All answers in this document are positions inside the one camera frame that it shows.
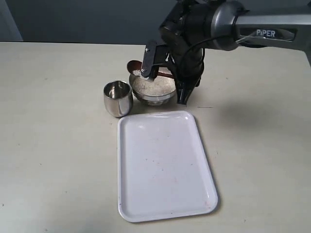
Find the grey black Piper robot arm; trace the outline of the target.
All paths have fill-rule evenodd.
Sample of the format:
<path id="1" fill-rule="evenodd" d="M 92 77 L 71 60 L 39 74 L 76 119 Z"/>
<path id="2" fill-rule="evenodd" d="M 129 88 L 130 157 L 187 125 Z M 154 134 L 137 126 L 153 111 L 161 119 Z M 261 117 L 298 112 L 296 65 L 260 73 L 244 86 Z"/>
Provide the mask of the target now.
<path id="1" fill-rule="evenodd" d="M 206 49 L 275 47 L 311 55 L 311 7 L 250 11 L 240 2 L 179 0 L 159 27 L 162 44 L 146 44 L 141 77 L 153 81 L 161 67 L 173 76 L 177 102 L 186 104 L 204 72 Z"/>

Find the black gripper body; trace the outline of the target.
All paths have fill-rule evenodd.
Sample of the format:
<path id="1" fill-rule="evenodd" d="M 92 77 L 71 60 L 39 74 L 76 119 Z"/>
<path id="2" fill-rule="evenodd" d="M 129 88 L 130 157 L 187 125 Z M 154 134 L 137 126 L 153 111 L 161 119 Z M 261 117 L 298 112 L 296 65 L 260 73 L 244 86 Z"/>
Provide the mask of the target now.
<path id="1" fill-rule="evenodd" d="M 219 7 L 217 0 L 179 0 L 159 27 L 162 40 L 174 42 L 172 51 L 176 67 L 174 77 L 183 80 L 194 78 L 200 84 L 204 70 L 206 40 L 211 39 L 212 18 Z"/>

